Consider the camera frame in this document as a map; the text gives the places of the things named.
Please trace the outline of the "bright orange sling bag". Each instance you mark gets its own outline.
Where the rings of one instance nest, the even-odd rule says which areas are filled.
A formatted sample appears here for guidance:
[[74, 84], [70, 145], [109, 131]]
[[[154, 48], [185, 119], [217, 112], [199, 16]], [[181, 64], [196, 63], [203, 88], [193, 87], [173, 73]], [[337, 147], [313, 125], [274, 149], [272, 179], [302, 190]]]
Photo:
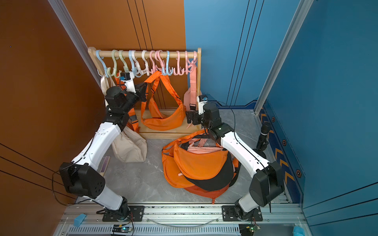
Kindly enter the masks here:
[[181, 140], [175, 140], [162, 149], [162, 164], [163, 173], [166, 181], [175, 188], [193, 187], [194, 184], [189, 182], [184, 175], [182, 175], [177, 163], [174, 160], [174, 147], [181, 144]]
[[[178, 105], [178, 108], [169, 117], [164, 116], [160, 112], [153, 98], [160, 82], [163, 83], [164, 87]], [[146, 127], [157, 131], [167, 131], [180, 127], [184, 121], [184, 118], [186, 117], [186, 107], [178, 93], [171, 85], [169, 77], [167, 75], [163, 75], [160, 71], [157, 71], [146, 79], [144, 84], [150, 86], [152, 95], [147, 101], [141, 102], [141, 122]]]

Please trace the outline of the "orange bag with black strap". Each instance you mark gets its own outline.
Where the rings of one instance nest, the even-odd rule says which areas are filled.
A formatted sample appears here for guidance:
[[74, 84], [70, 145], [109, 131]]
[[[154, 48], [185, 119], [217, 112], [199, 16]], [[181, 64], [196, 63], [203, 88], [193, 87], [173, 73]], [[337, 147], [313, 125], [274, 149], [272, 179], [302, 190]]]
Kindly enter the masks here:
[[[174, 147], [174, 160], [182, 175], [194, 185], [207, 190], [220, 190], [226, 186], [232, 186], [240, 171], [241, 164], [227, 149], [209, 154], [195, 154], [181, 148], [182, 144], [188, 143], [192, 138], [207, 138], [200, 134]], [[209, 138], [206, 146], [214, 146], [215, 143]]]

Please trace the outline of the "dark orange sling bag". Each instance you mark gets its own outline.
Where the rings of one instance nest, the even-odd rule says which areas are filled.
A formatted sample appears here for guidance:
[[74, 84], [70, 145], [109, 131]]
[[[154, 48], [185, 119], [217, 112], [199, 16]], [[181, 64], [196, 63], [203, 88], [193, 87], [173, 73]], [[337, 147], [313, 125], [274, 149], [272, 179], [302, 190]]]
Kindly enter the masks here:
[[226, 187], [224, 187], [220, 190], [207, 191], [207, 190], [204, 190], [204, 189], [202, 189], [202, 188], [200, 188], [196, 185], [185, 188], [186, 191], [188, 191], [192, 194], [196, 194], [196, 195], [199, 195], [199, 196], [202, 196], [202, 197], [210, 198], [212, 200], [213, 205], [215, 204], [216, 199], [219, 196], [221, 196], [222, 194], [224, 194], [228, 189], [229, 189], [229, 186], [226, 186]]

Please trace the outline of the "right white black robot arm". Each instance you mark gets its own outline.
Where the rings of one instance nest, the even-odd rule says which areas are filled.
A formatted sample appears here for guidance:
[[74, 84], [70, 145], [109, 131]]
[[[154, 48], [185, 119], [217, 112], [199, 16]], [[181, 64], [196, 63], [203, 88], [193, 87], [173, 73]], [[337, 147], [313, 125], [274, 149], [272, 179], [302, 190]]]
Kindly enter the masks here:
[[239, 138], [234, 128], [222, 122], [215, 103], [200, 101], [196, 119], [201, 122], [205, 133], [236, 157], [252, 178], [249, 192], [235, 202], [234, 211], [238, 220], [251, 219], [257, 208], [269, 205], [284, 192], [282, 167], [276, 161], [269, 162], [263, 153], [269, 123], [261, 127], [257, 148], [252, 149]]

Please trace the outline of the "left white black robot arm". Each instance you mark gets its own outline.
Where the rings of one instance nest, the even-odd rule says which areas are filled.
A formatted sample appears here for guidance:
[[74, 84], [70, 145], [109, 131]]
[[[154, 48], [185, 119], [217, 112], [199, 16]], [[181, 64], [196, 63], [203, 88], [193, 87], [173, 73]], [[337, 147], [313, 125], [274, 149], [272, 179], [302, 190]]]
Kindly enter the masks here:
[[105, 95], [108, 103], [105, 120], [78, 156], [70, 163], [62, 163], [59, 168], [67, 193], [91, 199], [120, 217], [129, 215], [127, 199], [112, 191], [97, 169], [106, 151], [127, 126], [131, 109], [138, 102], [147, 100], [146, 88], [146, 83], [125, 90], [118, 86], [110, 87]]

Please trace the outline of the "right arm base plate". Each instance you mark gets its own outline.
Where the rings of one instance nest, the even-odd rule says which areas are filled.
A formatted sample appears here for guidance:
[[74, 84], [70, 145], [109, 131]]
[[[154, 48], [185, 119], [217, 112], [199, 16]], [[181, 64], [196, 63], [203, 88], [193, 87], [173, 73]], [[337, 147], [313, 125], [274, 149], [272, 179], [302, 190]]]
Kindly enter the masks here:
[[239, 206], [222, 206], [222, 219], [225, 222], [231, 221], [263, 221], [260, 207], [255, 208], [249, 212], [244, 212]]

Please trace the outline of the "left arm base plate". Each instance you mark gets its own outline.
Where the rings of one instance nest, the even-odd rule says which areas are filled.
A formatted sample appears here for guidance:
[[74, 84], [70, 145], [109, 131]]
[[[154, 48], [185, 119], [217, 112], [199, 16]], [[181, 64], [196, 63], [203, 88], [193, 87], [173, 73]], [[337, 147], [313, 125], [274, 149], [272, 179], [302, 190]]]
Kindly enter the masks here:
[[128, 206], [119, 210], [104, 209], [103, 222], [141, 222], [144, 216], [144, 206]]

